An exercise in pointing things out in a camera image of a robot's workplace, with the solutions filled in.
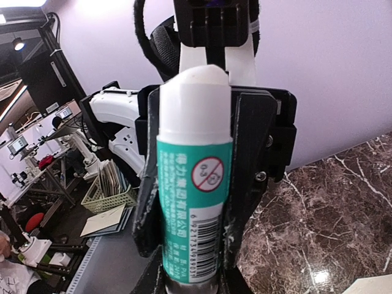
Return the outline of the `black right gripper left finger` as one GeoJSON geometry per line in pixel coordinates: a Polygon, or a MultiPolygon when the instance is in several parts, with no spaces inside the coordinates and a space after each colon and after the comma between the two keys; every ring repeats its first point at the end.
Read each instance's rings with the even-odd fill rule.
{"type": "Polygon", "coordinates": [[[165,274],[162,265],[162,246],[153,252],[144,272],[131,294],[164,294],[165,274]]]}

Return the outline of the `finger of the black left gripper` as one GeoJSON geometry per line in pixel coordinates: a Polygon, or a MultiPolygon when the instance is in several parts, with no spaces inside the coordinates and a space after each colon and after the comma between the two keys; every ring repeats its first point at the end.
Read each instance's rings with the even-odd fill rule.
{"type": "Polygon", "coordinates": [[[139,96],[144,109],[141,129],[137,130],[137,138],[142,143],[141,150],[145,155],[145,165],[141,173],[132,236],[140,256],[147,258],[162,243],[162,209],[159,202],[157,175],[159,91],[142,90],[139,96]]]}

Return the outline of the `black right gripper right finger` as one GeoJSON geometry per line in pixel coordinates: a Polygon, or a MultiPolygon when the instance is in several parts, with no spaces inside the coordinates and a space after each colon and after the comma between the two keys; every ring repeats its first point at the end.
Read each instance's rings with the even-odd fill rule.
{"type": "Polygon", "coordinates": [[[218,294],[254,294],[238,267],[225,269],[224,266],[221,266],[218,285],[218,294]]]}

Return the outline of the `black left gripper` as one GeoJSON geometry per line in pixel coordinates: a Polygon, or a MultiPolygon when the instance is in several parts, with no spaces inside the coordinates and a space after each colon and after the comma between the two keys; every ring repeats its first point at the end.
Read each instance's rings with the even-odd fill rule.
{"type": "MultiPolygon", "coordinates": [[[[142,90],[159,91],[159,86],[142,90]]],[[[141,129],[143,117],[141,91],[137,95],[140,118],[136,130],[141,129]]],[[[256,175],[265,172],[267,177],[280,181],[290,165],[296,137],[296,105],[296,97],[284,89],[232,87],[232,167],[222,236],[225,270],[236,266],[244,226],[254,210],[251,190],[256,175]]],[[[138,144],[144,155],[142,143],[138,144]]]]}

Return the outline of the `small glue bottle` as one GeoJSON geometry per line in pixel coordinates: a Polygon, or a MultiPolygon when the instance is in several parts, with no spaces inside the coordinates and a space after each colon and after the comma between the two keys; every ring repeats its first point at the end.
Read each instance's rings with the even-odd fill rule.
{"type": "Polygon", "coordinates": [[[233,149],[228,75],[215,65],[187,69],[160,87],[159,102],[165,289],[216,293],[233,149]]]}

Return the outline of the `cream envelope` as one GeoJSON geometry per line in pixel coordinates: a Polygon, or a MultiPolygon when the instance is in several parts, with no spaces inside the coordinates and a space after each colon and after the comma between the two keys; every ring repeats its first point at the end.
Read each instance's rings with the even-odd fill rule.
{"type": "Polygon", "coordinates": [[[357,279],[343,294],[390,294],[391,275],[357,279]]]}

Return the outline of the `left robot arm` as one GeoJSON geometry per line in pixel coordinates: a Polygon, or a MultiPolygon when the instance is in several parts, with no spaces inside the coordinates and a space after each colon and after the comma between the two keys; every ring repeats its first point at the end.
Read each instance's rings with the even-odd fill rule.
{"type": "MultiPolygon", "coordinates": [[[[280,181],[290,165],[297,99],[284,89],[235,86],[231,106],[232,168],[221,249],[227,270],[236,266],[245,224],[266,191],[267,179],[280,181]]],[[[132,234],[139,254],[149,257],[163,242],[156,155],[159,87],[125,90],[113,81],[82,99],[80,108],[100,146],[124,144],[122,151],[113,151],[113,159],[132,184],[140,185],[132,234]]]]}

